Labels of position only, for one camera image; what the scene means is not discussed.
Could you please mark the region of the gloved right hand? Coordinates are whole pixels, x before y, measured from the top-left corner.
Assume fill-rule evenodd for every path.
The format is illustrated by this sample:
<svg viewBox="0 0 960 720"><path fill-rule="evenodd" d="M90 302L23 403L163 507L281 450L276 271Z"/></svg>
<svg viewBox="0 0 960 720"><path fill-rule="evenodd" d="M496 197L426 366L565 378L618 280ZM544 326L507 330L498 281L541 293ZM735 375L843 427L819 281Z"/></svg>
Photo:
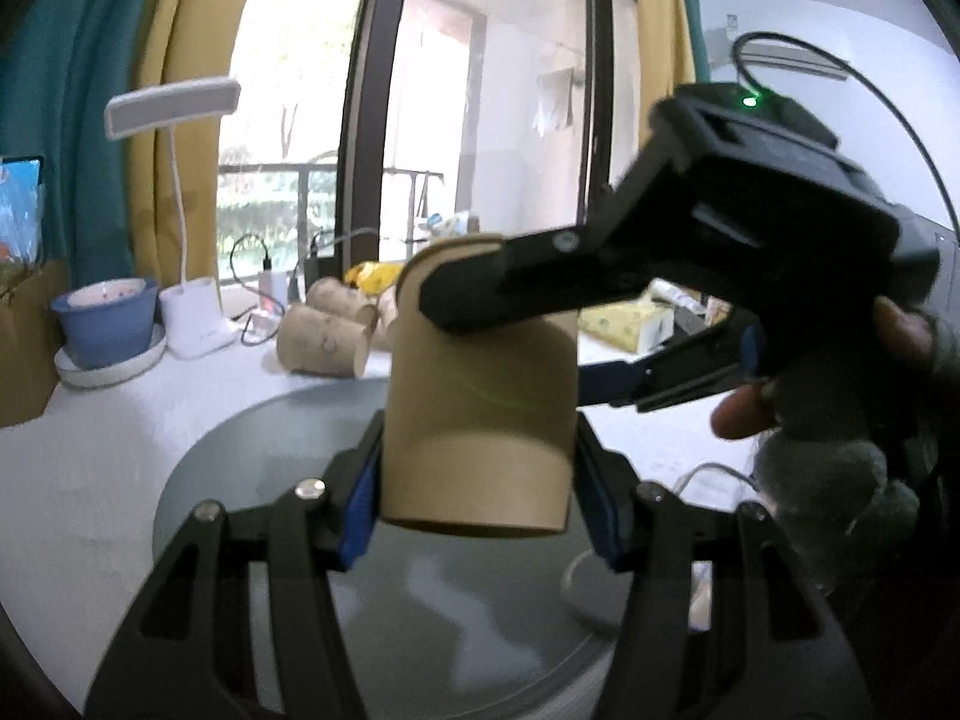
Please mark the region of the gloved right hand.
<svg viewBox="0 0 960 720"><path fill-rule="evenodd" d="M862 371L747 383L711 415L721 439L760 441L761 499L827 590L958 533L957 323L887 298L875 318Z"/></svg>

